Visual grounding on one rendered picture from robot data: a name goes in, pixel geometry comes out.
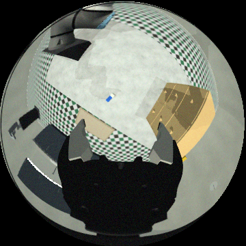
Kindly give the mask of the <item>tan wooden drawer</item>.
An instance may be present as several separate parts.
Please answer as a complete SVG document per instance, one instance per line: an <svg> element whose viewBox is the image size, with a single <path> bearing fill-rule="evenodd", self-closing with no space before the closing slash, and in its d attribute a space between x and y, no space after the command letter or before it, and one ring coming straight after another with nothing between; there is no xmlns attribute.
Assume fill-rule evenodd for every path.
<svg viewBox="0 0 246 246"><path fill-rule="evenodd" d="M207 93L207 91L190 87L177 113L192 124L204 104Z"/></svg>
<svg viewBox="0 0 246 246"><path fill-rule="evenodd" d="M175 114L172 120L166 126L166 129L177 143L178 140L186 133L189 127L189 124L187 124L180 116Z"/></svg>
<svg viewBox="0 0 246 246"><path fill-rule="evenodd" d="M174 114L175 113L172 110L168 109L166 106L163 107L162 111L160 112L156 120L151 125L154 132L156 133L156 136L158 134L157 128L159 126L159 122L162 122L164 126L166 126Z"/></svg>
<svg viewBox="0 0 246 246"><path fill-rule="evenodd" d="M167 85L165 86L163 92L161 93L158 101L165 104L167 102L167 99L169 98L170 94L172 93L175 85L176 84L167 83Z"/></svg>
<svg viewBox="0 0 246 246"><path fill-rule="evenodd" d="M185 97L185 94L187 93L188 89L189 89L189 86L176 84L174 91L172 92L171 96L166 102L166 105L169 108L176 111L178 107L180 106L183 98Z"/></svg>
<svg viewBox="0 0 246 246"><path fill-rule="evenodd" d="M151 110L151 112L149 113L149 115L147 117L147 119L148 119L148 121L149 121L150 124L152 124L153 121L156 119L157 115L160 113L160 111L163 108L163 106L164 105L162 105L158 101L156 102L156 104L152 108L153 110Z"/></svg>

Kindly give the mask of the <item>blue and white eraser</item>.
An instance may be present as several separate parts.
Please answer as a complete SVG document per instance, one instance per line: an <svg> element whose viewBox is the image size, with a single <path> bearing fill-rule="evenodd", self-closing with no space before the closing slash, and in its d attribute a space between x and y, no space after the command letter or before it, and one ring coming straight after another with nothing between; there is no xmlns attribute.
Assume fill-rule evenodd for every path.
<svg viewBox="0 0 246 246"><path fill-rule="evenodd" d="M106 101L109 102L115 95L112 93L107 99Z"/></svg>

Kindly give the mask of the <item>brown wooden chest of drawers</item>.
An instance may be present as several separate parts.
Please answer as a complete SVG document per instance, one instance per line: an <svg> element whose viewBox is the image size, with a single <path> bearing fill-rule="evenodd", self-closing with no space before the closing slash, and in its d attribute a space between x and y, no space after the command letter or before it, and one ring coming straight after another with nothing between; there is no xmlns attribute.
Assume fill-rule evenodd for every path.
<svg viewBox="0 0 246 246"><path fill-rule="evenodd" d="M179 107L181 106L182 103L180 104L178 109L176 111L174 111L173 109L169 108L166 105L166 103L163 104L157 100L159 103L166 106L168 109L172 110L175 114L179 115L185 122L187 122L190 125L190 127L186 131L186 133L177 142L181 157L185 156L196 145L196 143L202 138L202 136L204 135L204 133L206 132L206 130L210 126L210 124L211 124L211 122L215 116L215 108L214 108L213 99L212 99L212 96L210 94L210 91L205 90L205 89L200 88L200 87L192 86L192 85L186 85L186 86L189 86L189 88L194 87L194 88L201 89L201 90L208 92L206 99L204 101L204 104L202 105L200 112L198 113L197 117L195 118L195 120L193 121L192 124L190 122L188 122L186 119L184 119L180 114L177 113L177 110L179 109ZM189 88L188 88L187 92L189 91ZM172 116L172 118L174 117L174 115ZM172 118L171 118L171 120L172 120ZM169 122L167 124L169 124Z"/></svg>

